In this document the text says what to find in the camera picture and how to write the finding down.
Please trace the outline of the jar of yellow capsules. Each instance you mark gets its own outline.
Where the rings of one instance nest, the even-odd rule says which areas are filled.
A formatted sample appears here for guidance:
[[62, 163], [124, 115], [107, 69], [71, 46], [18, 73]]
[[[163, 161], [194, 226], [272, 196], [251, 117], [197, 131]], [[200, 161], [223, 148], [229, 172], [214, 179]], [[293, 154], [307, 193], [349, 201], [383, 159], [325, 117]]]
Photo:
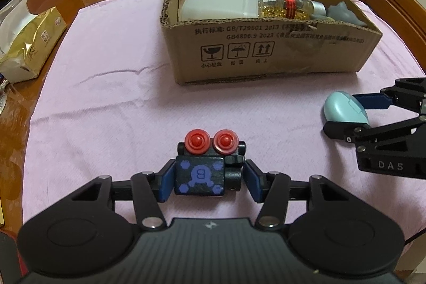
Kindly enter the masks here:
[[261, 17], [309, 20], [325, 17], [326, 7], [313, 0], [259, 0]]

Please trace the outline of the wooden chair on right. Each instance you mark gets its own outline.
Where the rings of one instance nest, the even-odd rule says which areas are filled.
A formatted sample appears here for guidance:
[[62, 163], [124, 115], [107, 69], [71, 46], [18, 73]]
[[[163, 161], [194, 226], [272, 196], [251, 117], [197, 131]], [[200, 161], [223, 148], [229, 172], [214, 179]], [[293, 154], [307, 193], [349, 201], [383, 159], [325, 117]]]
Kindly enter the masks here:
[[425, 68], [426, 11], [417, 0], [360, 0], [389, 24]]

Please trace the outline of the gold tissue pack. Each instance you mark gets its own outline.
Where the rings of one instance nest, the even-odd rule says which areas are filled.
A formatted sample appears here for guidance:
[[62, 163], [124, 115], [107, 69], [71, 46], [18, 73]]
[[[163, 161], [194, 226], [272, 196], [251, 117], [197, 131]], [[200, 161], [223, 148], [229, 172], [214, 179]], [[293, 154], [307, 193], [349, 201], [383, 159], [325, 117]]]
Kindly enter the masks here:
[[30, 20], [1, 58], [1, 75], [9, 83], [37, 78], [65, 29], [66, 22], [56, 7]]

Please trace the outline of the black blue toy train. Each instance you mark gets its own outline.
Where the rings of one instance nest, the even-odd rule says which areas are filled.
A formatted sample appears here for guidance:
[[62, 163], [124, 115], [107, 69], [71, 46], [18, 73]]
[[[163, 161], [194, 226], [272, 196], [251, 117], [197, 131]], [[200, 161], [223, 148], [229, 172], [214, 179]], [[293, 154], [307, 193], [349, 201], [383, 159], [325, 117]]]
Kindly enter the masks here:
[[210, 136], [203, 129], [189, 131], [178, 144], [175, 158], [177, 195], [223, 196], [239, 191], [246, 145], [229, 129]]

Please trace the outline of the pink towel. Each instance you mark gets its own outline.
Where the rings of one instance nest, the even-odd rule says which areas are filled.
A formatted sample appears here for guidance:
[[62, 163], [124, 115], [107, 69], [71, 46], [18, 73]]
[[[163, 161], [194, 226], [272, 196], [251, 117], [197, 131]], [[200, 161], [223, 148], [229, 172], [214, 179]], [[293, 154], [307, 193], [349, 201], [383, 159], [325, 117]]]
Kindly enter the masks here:
[[264, 171], [320, 174], [394, 219], [406, 236], [425, 227], [425, 182], [361, 172], [355, 150], [322, 132], [333, 91], [377, 92], [422, 69], [369, 9], [382, 38], [356, 74], [313, 74], [227, 84], [175, 83], [159, 25], [162, 0], [110, 0], [79, 11], [49, 70], [24, 161], [30, 219], [102, 174], [158, 171], [194, 128], [228, 128]]

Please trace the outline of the white plastic bottle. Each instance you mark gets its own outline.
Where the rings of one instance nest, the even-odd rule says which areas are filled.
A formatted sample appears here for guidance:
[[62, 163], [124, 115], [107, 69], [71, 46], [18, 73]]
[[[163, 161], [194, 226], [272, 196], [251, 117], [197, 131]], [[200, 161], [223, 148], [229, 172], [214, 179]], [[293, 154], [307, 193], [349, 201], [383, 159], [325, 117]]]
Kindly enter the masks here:
[[259, 0], [185, 0], [180, 21], [258, 18]]

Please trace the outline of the grey plush toy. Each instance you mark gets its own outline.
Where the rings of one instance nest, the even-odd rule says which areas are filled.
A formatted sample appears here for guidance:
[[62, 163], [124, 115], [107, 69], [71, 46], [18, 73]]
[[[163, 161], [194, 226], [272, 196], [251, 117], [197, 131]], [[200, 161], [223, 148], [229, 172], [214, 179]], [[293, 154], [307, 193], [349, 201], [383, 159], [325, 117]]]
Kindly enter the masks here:
[[328, 17], [341, 21], [354, 24], [359, 27], [366, 27], [367, 24], [359, 20], [355, 13], [347, 8], [347, 5], [341, 1], [337, 5], [331, 5], [327, 8], [326, 14]]

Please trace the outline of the cardboard box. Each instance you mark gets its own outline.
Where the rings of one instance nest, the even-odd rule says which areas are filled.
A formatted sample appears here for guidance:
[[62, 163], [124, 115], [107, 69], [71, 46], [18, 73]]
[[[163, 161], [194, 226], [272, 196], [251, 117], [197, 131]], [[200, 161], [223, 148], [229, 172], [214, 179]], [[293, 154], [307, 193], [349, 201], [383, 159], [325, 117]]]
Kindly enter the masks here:
[[359, 71], [382, 34], [352, 0], [359, 24], [326, 19], [183, 21], [183, 0], [164, 0], [160, 23], [175, 81], [192, 84], [299, 73]]

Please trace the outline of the light blue round case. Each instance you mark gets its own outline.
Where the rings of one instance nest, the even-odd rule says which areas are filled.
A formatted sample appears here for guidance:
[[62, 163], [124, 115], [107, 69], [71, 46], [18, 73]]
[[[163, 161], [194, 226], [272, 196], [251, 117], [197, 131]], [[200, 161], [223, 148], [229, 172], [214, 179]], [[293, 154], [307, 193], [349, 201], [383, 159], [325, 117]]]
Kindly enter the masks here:
[[323, 114], [329, 122], [354, 122], [369, 124], [365, 108], [352, 95], [336, 91], [324, 102]]

